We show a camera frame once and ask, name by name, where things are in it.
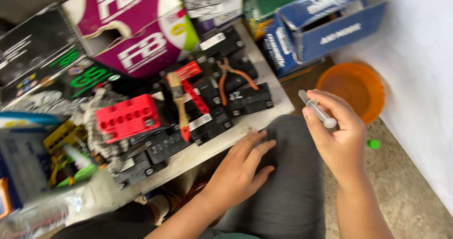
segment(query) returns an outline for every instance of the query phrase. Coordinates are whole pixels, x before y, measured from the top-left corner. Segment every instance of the orange bowl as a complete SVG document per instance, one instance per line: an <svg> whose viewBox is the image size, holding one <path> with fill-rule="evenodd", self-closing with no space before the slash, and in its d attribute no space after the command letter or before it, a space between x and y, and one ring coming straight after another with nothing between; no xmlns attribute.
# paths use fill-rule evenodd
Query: orange bowl
<svg viewBox="0 0 453 239"><path fill-rule="evenodd" d="M344 63L333 66L321 75L316 88L342 97L366 125L376 120L384 107L381 80L365 65Z"/></svg>

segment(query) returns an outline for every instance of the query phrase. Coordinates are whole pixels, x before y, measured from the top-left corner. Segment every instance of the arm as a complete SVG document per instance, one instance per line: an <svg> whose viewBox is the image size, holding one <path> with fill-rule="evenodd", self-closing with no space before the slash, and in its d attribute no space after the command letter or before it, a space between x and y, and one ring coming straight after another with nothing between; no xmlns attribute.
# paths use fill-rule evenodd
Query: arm
<svg viewBox="0 0 453 239"><path fill-rule="evenodd" d="M310 108L303 109L319 154L337 179L337 219L341 238L393 239L365 172L365 124L341 97L319 90L310 99L329 109L340 130L329 133Z"/></svg>
<svg viewBox="0 0 453 239"><path fill-rule="evenodd" d="M275 168L264 167L255 175L261 157L275 146L275 140L254 148L266 131L242 138L228 152L206 187L145 239L196 239L229 208L243 202L266 182Z"/></svg>

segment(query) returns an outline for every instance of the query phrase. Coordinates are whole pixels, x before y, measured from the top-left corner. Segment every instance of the table surface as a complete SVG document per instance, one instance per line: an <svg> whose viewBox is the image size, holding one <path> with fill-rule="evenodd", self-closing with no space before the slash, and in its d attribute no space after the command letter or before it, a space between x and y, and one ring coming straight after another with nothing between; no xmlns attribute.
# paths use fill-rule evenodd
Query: table surface
<svg viewBox="0 0 453 239"><path fill-rule="evenodd" d="M274 101L274 108L235 119L233 121L234 127L228 131L201 146L197 146L196 144L190 145L167 159L167 167L165 169L123 190L117 188L108 171L99 171L94 174L86 185L76 189L76 193L82 197L83 207L79 213L69 217L66 225L89 219L104 212L113 211L133 201L142 194L159 187L192 167L233 146L247 134L249 128L263 129L276 117L294 111L294 106L289 100L289 97L286 95L275 74L269 67L269 64L266 62L242 22L238 20L234 26L244 41L246 55L249 56L250 61L258 71L259 77L257 84L267 82L269 85L272 100Z"/></svg>

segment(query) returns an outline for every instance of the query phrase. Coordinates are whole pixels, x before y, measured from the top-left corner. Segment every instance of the orange pliers handle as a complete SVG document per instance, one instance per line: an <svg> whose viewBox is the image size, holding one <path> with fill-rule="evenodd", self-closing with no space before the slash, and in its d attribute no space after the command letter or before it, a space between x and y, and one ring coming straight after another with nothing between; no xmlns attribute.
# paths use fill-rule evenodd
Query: orange pliers handle
<svg viewBox="0 0 453 239"><path fill-rule="evenodd" d="M244 77L247 80L247 82L250 84L250 86L253 89L255 89L255 90L259 89L258 86L253 82L253 79L248 74L246 74L243 71L233 69L230 66L228 58L226 58L225 56L223 57L224 64L222 64L218 60L216 62L217 62L218 67L222 70L222 77L219 80L219 92L220 92L220 99L222 101L223 106L226 106L228 103L227 96L225 94L225 80L227 79L228 72L239 74L240 76Z"/></svg>

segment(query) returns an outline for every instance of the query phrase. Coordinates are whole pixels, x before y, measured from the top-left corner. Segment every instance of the white wall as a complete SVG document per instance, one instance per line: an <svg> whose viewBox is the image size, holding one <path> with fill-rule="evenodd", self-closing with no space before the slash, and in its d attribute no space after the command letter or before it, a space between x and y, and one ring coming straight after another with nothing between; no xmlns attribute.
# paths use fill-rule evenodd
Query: white wall
<svg viewBox="0 0 453 239"><path fill-rule="evenodd" d="M453 214L453 0L387 1L380 31L333 59L381 74L382 120Z"/></svg>

